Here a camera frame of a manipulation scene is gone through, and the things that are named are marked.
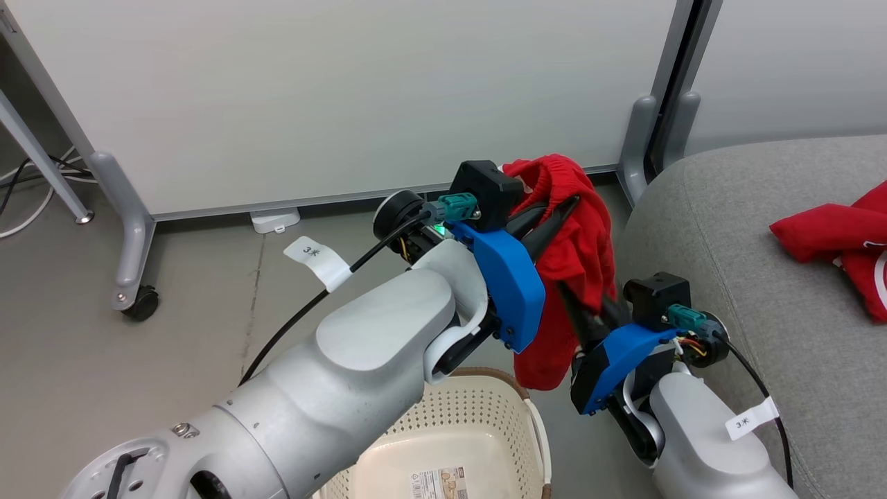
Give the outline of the right gripper blue body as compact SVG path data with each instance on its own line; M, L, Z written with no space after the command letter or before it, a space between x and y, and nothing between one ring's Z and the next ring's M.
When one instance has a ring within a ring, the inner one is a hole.
M605 410L607 400L622 391L633 375L628 394L636 400L649 395L653 386L671 372L678 329L650 331L631 323L615 329L590 350L572 361L570 398L577 413Z

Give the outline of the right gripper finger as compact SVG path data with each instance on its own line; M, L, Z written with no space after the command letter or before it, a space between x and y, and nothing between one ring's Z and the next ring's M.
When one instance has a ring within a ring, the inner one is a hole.
M599 319L607 329L618 329L630 323L630 306L623 297L604 294L601 299Z
M558 282L561 300L579 345L598 345L608 337L608 326L592 310L587 309L565 282Z

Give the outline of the left gripper blue body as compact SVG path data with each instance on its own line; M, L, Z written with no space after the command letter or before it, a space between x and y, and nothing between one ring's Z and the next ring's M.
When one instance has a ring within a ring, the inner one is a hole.
M536 338L546 298L528 250L504 229L478 231L465 221L446 226L474 254L500 320L500 340L522 353Z

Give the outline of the red shorts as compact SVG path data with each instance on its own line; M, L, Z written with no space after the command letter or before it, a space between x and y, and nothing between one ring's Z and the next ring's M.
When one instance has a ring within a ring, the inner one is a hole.
M568 156L515 160L502 170L524 184L513 214L545 202L543 220L548 221L559 204L579 196L579 205L536 262L546 290L541 325L534 341L513 357L514 376L523 388L552 391L563 382L579 347L558 284L566 284L594 313L601 310L603 297L617 296L611 215L583 168Z

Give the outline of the red jersey with white trim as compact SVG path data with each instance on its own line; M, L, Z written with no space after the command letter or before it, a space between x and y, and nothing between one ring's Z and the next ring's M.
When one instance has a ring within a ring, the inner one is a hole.
M868 315L887 324L887 180L850 206L825 203L769 229L793 259L843 269Z

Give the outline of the grey fabric sofa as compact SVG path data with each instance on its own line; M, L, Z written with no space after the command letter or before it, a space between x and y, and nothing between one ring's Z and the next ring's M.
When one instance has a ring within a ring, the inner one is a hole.
M647 187L617 244L620 281L668 272L723 320L782 414L804 499L887 499L887 324L845 272L802 264L770 225L887 180L887 135L730 146Z

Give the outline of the beige perforated laundry basket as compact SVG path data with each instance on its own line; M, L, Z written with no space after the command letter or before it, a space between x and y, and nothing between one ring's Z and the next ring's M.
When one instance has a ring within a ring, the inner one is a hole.
M545 424L510 374L460 367L313 499L411 499L411 474L463 466L468 499L551 499Z

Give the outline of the basket bottom label sticker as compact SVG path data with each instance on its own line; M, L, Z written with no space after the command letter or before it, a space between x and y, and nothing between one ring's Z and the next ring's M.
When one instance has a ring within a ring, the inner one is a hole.
M468 499L468 480L463 466L411 474L411 499Z

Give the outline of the white power adapter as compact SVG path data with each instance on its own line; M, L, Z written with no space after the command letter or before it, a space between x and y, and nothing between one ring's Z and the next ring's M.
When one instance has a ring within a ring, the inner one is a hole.
M301 220L301 214L295 207L251 211L249 217L257 234L282 234L286 228L298 224Z

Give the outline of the frosted partition panel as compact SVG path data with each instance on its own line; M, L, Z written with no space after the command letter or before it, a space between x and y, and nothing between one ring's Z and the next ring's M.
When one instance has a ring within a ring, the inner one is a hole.
M887 0L722 0L685 155L887 134Z

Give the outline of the black caster wheel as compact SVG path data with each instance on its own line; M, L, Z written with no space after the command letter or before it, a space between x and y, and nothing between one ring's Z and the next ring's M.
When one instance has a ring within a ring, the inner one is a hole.
M135 300L121 313L133 322L144 322L152 317L159 306L159 292L150 285L139 286Z

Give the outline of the grey metal table leg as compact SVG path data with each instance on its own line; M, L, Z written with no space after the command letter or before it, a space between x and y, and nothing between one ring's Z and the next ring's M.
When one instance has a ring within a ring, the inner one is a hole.
M76 224L84 225L89 223L93 218L93 211L87 209L80 202L80 198L73 192L70 184L67 183L63 174L55 166L56 162L51 160L44 151L2 89L0 89L0 123L3 123L3 126L6 127L13 139L18 142L20 148L26 153L26 157L34 162L42 177L50 184L51 193L49 197L53 194L60 196L64 204L75 216Z

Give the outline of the grey partition end post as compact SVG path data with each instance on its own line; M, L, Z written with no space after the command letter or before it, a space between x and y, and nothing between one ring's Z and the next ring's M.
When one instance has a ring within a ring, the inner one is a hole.
M656 124L657 110L655 96L638 98L631 108L617 165L617 178L631 208L647 188L645 155Z

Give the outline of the grey rounded panel post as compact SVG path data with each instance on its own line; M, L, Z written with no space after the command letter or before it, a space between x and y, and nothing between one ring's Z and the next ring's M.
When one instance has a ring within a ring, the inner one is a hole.
M663 138L661 154L663 170L685 156L685 149L688 140L690 140L690 132L700 104L701 95L696 91L685 92L677 98L665 138Z

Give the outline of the grey partition foot post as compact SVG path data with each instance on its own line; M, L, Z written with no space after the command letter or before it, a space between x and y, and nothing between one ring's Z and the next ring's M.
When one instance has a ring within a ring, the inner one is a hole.
M93 152L88 164L123 227L123 243L113 293L113 309L121 313L131 306L139 286L143 286L143 271L156 223L114 155Z

